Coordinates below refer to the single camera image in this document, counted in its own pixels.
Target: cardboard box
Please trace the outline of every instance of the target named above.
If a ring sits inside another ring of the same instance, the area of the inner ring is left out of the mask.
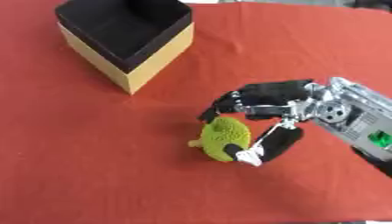
[[[56,9],[67,43],[134,94],[193,41],[178,0],[70,0]]]

